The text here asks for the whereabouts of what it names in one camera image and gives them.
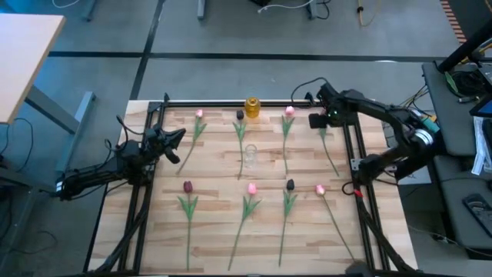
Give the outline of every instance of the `wooden table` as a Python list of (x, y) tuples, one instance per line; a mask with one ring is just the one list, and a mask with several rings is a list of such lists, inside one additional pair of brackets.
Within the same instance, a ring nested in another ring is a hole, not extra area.
[[(70, 138), (56, 168), (60, 172), (66, 169), (87, 111), (95, 99), (92, 92), (86, 92), (73, 116), (33, 85), (64, 23), (65, 18), (61, 15), (0, 13), (0, 123), (12, 124), (19, 107), (26, 102), (67, 131)], [(15, 247), (39, 190), (55, 192), (55, 180), (44, 182), (3, 167), (0, 168), (0, 180), (28, 190), (20, 216), (13, 219), (15, 228), (10, 228), (3, 241), (5, 245)], [(6, 260), (0, 262), (0, 270)]]
[[(125, 124), (141, 132), (147, 107), (147, 101), (129, 102)], [(337, 177), (324, 153), (317, 130), (309, 128), (308, 114), (317, 109), (298, 109), (287, 140), (289, 174), (285, 175), (281, 128), (283, 109), (262, 108), (259, 118), (245, 119), (247, 127), (244, 146), (256, 145), (258, 153), (255, 165), (244, 168), (238, 180), (241, 160), (238, 139), (232, 125), (235, 110), (204, 108), (203, 123), (208, 126), (179, 176), (176, 175), (179, 165), (172, 165), (167, 159), (158, 163), (140, 273), (186, 273), (187, 219), (178, 201), (178, 196), (185, 195), (185, 180), (193, 182), (194, 195), (199, 197), (192, 223), (190, 273), (344, 272), (351, 264), (351, 259), (324, 203), (314, 194), (314, 186), (317, 184), (327, 189), (328, 203), (356, 259), (364, 259), (354, 197), (341, 192), (342, 184), (351, 179), (341, 128), (330, 128), (325, 139), (341, 174)], [(164, 130), (188, 130), (177, 150), (182, 159), (191, 145), (194, 111), (194, 108), (166, 109)], [(360, 120), (367, 152), (384, 151), (387, 146), (381, 123), (365, 115), (361, 115)], [(139, 139), (137, 135), (132, 135), (132, 138)], [(298, 194), (298, 200), (288, 217), (282, 267), (279, 268), (278, 253), (283, 223), (282, 189), (288, 179), (295, 181), (294, 192)], [(255, 198), (262, 201), (244, 225), (234, 264), (228, 272), (234, 237), (241, 221), (242, 196), (247, 195), (249, 182), (257, 184), (258, 194)], [(385, 235), (404, 260), (416, 268), (397, 187), (375, 182), (374, 190)], [(89, 269), (97, 268), (121, 238), (130, 194), (131, 187), (124, 186), (106, 197)], [(372, 242), (377, 257), (375, 240), (372, 239)], [(133, 259), (132, 253), (130, 251), (128, 257), (130, 261)]]

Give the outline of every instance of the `tulip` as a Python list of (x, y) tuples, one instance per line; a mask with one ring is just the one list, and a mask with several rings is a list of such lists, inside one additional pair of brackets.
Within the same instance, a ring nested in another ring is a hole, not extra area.
[(323, 185), (316, 185), (316, 194), (319, 196), (324, 195)]
[(248, 193), (250, 195), (255, 195), (257, 192), (256, 185), (254, 183), (249, 183), (248, 185)]
[(191, 181), (184, 181), (184, 183), (183, 183), (183, 190), (186, 193), (193, 192), (193, 185), (191, 184)]
[(285, 115), (294, 116), (294, 107), (288, 106), (287, 108), (285, 108)]
[(243, 111), (242, 111), (242, 110), (238, 110), (238, 111), (236, 112), (236, 118), (237, 118), (238, 120), (243, 120), (243, 118), (244, 118), (244, 113), (243, 113)]
[(290, 179), (287, 181), (287, 190), (288, 191), (294, 190), (294, 180)]

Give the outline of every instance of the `black metal frame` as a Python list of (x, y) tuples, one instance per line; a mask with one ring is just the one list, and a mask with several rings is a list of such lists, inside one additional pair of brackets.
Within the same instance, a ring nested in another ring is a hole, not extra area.
[[(318, 102), (315, 102), (314, 104), (312, 102), (309, 102), (308, 100), (304, 101), (295, 101), (295, 102), (290, 102), (290, 101), (263, 101), (261, 103), (262, 107), (285, 107), (286, 105), (292, 105), (296, 108), (310, 108), (310, 107), (321, 107)], [(224, 108), (241, 108), (244, 106), (243, 101), (168, 101), (168, 98), (165, 99), (164, 102), (149, 102), (148, 106), (148, 114), (147, 118), (145, 119), (145, 126), (150, 126), (153, 118), (153, 112), (156, 110), (159, 110), (159, 121), (162, 125), (163, 118), (164, 118), (164, 113), (167, 108), (210, 108), (210, 107), (224, 107)], [(364, 140), (362, 137), (362, 131), (361, 131), (361, 125), (360, 122), (358, 121), (358, 118), (353, 122), (353, 126), (355, 127), (355, 134), (357, 137), (357, 145), (359, 148), (359, 152), (361, 157), (364, 157), (366, 155), (365, 152), (365, 147), (364, 147)], [(350, 164), (351, 159), (354, 159), (354, 147), (351, 142), (351, 134), (349, 130), (349, 126), (345, 125), (343, 127), (344, 131), (344, 138), (345, 138), (345, 146), (347, 149), (347, 161)], [(90, 275), (90, 276), (113, 276), (113, 275), (138, 275), (140, 272), (140, 264), (141, 264), (141, 259), (142, 259), (142, 253), (143, 253), (143, 247), (144, 247), (144, 241), (145, 241), (145, 229), (147, 226), (147, 217), (150, 209), (150, 200), (151, 200), (151, 194), (152, 194), (152, 188), (153, 188), (153, 179), (154, 179), (154, 169), (151, 171), (151, 182), (149, 186), (146, 187), (145, 189), (145, 196), (144, 200), (141, 204), (141, 208), (139, 213), (135, 216), (136, 208), (137, 208), (137, 202), (138, 202), (138, 194), (140, 191), (140, 188), (137, 186), (134, 186), (132, 192), (131, 192), (131, 199), (130, 199), (130, 205), (129, 205), (129, 210), (128, 210), (128, 216), (127, 216), (127, 221), (125, 223), (125, 234), (121, 241), (118, 243), (117, 249), (122, 248), (122, 251), (119, 252), (118, 254), (118, 271), (116, 272), (87, 272), (88, 270), (88, 265), (91, 259), (91, 254), (92, 254), (92, 249), (94, 247), (95, 243), (95, 236), (97, 235), (98, 231), (98, 223), (95, 226), (93, 235), (92, 235), (92, 240), (91, 240), (91, 245), (87, 254), (87, 258), (85, 261), (85, 267), (84, 267), (84, 272), (81, 275)], [(354, 174), (355, 172), (351, 168), (351, 176), (352, 176), (352, 181), (354, 181)], [(357, 184), (356, 182), (354, 183), (354, 187), (356, 189), (360, 188), (360, 185)], [(371, 215), (372, 218), (374, 219), (374, 222), (376, 226), (381, 229), (381, 220), (379, 217), (379, 213), (377, 210), (377, 203), (376, 203), (376, 198), (374, 194), (374, 190), (372, 186), (367, 187), (367, 198), (369, 200), (369, 205), (371, 207)], [(368, 264), (369, 268), (371, 270), (376, 270), (376, 265), (374, 264), (374, 255), (372, 252), (371, 248), (371, 238), (369, 236), (369, 232), (367, 230), (367, 225), (363, 218), (361, 217), (361, 214), (359, 213), (359, 208), (364, 205), (364, 202), (362, 198), (355, 197), (355, 203), (357, 206), (357, 213), (359, 217), (359, 224), (361, 227), (361, 236), (362, 236), (362, 244), (364, 247), (364, 254), (366, 256), (366, 263)], [(104, 199), (103, 203), (101, 204), (101, 208), (99, 209), (99, 215), (98, 218), (101, 218), (102, 214), (102, 207), (104, 205)], [(138, 231), (138, 239), (137, 239), (137, 246), (135, 248), (135, 259), (133, 261), (133, 266), (130, 270), (126, 269), (127, 265), (127, 259), (128, 259), (128, 242), (130, 242), (132, 236), (134, 235), (136, 229), (139, 229)], [(377, 242), (377, 246), (379, 248), (379, 255), (381, 256), (381, 261), (382, 261), (382, 270), (387, 271), (389, 269), (389, 262), (388, 262), (388, 257), (387, 254), (384, 252), (382, 246), (380, 245), (379, 242)]]

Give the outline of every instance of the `concrete floor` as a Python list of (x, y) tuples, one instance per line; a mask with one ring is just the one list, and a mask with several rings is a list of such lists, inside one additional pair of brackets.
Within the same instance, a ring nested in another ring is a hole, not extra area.
[[(83, 2), (57, 9), (51, 0), (7, 1), (17, 12), (66, 15), (68, 21), (56, 42), (57, 51), (143, 51), (158, 0), (100, 1), (90, 23), (80, 19)], [(305, 10), (272, 8), (259, 15), (257, 7), (245, 0), (209, 0), (207, 18), (199, 22), (196, 1), (167, 0), (152, 51), (434, 57), (449, 55), (458, 46), (438, 0), (382, 3), (374, 23), (359, 28), (355, 0), (333, 0), (329, 20), (314, 22), (307, 20)], [(364, 14), (369, 18), (374, 4), (364, 4)], [(67, 111), (75, 112), (85, 91), (98, 97), (71, 167), (101, 162), (106, 155), (104, 139), (116, 142), (120, 128), (115, 116), (125, 112), (139, 62), (139, 58), (48, 58), (43, 65), (35, 84)], [(398, 104), (424, 84), (421, 74), (417, 62), (150, 59), (138, 99), (161, 99), (165, 92), (173, 99), (288, 98), (299, 83), (324, 76), (335, 88), (355, 88), (368, 98)], [(317, 87), (307, 87), (297, 97), (303, 97), (307, 90), (316, 92)], [(419, 101), (421, 108), (432, 109), (429, 98)], [(35, 128), (34, 152), (25, 172), (54, 181), (52, 169), (66, 134), (27, 105), (22, 106), (19, 117), (32, 121)], [(18, 165), (29, 141), (27, 127), (21, 122), (14, 130), (5, 155)], [(46, 136), (49, 143), (38, 139)], [(3, 143), (5, 128), (0, 128), (0, 145)], [(39, 230), (56, 235), (58, 245), (37, 255), (11, 254), (15, 255), (11, 270), (34, 272), (35, 276), (79, 273), (101, 197), (100, 192), (73, 202), (41, 197), (18, 247), (37, 249), (49, 243), (49, 238), (37, 233)], [(418, 197), (412, 198), (418, 203)], [(418, 225), (428, 221), (428, 214), (408, 212), (407, 217)], [(492, 265), (470, 261), (462, 250), (441, 245), (426, 235), (411, 232), (411, 236), (419, 268), (425, 272), (484, 276)]]

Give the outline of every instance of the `pink tulip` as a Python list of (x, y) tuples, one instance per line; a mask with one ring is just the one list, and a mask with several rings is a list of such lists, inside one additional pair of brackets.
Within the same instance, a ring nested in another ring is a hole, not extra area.
[(258, 190), (256, 189), (256, 185), (254, 183), (249, 183), (248, 185), (248, 193), (250, 195), (255, 195)]
[(285, 108), (285, 115), (294, 116), (294, 107), (288, 106), (287, 108)]
[(324, 195), (323, 185), (316, 185), (316, 194), (319, 196)]

